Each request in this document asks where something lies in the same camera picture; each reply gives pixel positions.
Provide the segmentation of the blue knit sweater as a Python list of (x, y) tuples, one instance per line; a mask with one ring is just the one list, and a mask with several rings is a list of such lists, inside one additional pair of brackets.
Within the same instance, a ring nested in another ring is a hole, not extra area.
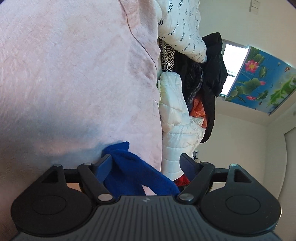
[(160, 196), (177, 196), (180, 193), (173, 181), (131, 153), (129, 148), (129, 142), (122, 142), (102, 151), (102, 156), (110, 154), (112, 157), (112, 168), (103, 184), (115, 198), (122, 195), (145, 196), (144, 187)]

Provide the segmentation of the orange garment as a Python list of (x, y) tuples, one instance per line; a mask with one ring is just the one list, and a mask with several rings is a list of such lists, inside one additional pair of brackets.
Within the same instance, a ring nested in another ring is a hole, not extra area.
[(193, 108), (190, 111), (190, 116), (195, 118), (203, 118), (202, 127), (207, 127), (207, 117), (200, 96), (194, 98)]

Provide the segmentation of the black garment by window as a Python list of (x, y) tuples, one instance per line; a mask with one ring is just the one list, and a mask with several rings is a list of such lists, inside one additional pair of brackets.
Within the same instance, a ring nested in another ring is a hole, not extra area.
[(175, 52), (173, 71), (180, 75), (182, 93), (188, 111), (194, 107), (194, 98), (201, 97), (207, 119), (202, 143), (211, 136), (215, 121), (215, 98), (220, 95), (227, 79), (227, 70), (222, 58), (223, 41), (221, 34), (211, 33), (202, 38), (207, 47), (207, 61), (197, 63), (186, 55)]

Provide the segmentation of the pink floral bed sheet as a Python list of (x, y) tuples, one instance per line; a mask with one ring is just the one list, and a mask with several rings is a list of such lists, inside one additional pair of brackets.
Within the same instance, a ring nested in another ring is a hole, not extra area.
[(110, 144), (161, 168), (154, 1), (1, 3), (1, 240), (12, 202), (51, 165)]

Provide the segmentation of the lotus flower window blind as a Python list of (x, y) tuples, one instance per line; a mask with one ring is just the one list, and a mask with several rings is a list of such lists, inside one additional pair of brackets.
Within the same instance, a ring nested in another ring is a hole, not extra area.
[(295, 68), (249, 47), (225, 100), (271, 115), (294, 92)]

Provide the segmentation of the white script print quilt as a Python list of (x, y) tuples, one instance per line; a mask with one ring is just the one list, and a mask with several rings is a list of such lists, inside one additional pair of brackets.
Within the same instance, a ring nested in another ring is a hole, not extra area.
[(156, 0), (158, 37), (197, 63), (207, 61), (200, 36), (199, 0)]

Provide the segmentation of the white wall switch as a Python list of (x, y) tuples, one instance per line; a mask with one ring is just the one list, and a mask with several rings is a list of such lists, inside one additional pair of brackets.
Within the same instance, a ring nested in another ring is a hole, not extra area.
[(249, 6), (249, 12), (252, 14), (257, 15), (260, 8), (260, 1), (259, 0), (251, 0)]

